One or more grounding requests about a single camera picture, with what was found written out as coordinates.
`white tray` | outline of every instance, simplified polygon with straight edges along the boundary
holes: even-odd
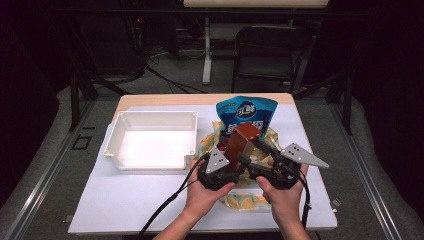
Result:
[[[104,155],[120,170],[185,169],[195,155],[197,112],[119,112]]]

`chair seat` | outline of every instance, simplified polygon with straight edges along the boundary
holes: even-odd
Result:
[[[290,57],[244,57],[240,59],[238,75],[290,78],[293,66]]]

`background table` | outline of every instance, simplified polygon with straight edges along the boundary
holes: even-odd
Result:
[[[281,146],[296,142],[311,150],[303,125],[289,94],[246,94],[276,100],[279,105],[271,122],[279,133]],[[212,121],[219,120],[215,104],[235,94],[190,95],[127,95],[121,98],[116,114],[122,110],[191,110],[198,111],[198,139],[200,142],[213,131]],[[113,122],[108,127],[108,139]],[[69,228],[74,234],[136,234],[153,212],[181,185],[184,171],[120,171],[112,160],[103,156],[106,141],[99,151],[96,164],[81,196]],[[312,210],[307,229],[323,230],[337,227],[336,217],[318,168],[310,167],[307,179],[311,192]],[[249,190],[260,194],[261,190]],[[149,232],[163,230],[182,210],[185,203],[182,192],[148,228]],[[303,210],[303,199],[299,212]],[[238,212],[216,203],[211,212],[193,228],[195,232],[231,232],[277,230],[269,212]]]

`silver metal plate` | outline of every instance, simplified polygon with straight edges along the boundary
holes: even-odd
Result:
[[[210,154],[211,156],[206,168],[206,174],[211,174],[230,164],[230,161],[224,156],[224,154],[221,153],[221,151],[219,151],[218,148],[212,148]]]
[[[296,143],[292,143],[283,150],[281,150],[281,155],[297,163],[308,164],[321,168],[330,167],[330,165],[328,165],[326,162],[322,161],[315,155],[306,151],[304,148],[297,145]]]

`person's right hand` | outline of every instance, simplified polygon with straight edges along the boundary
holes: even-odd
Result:
[[[306,174],[307,165],[302,165],[302,172]],[[287,190],[275,189],[265,177],[257,177],[256,182],[264,191],[263,196],[271,203],[272,216],[281,230],[284,239],[309,239],[304,231],[299,216],[299,203],[303,185],[298,181]]]

